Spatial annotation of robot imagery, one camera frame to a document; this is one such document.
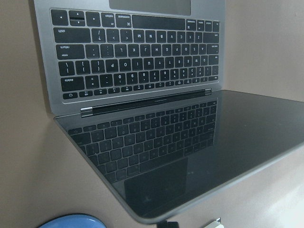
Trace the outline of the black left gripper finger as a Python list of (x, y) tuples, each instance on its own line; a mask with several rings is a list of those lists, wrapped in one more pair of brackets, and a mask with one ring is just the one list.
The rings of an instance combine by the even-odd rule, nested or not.
[(179, 228), (177, 221), (161, 221), (157, 224), (157, 228)]

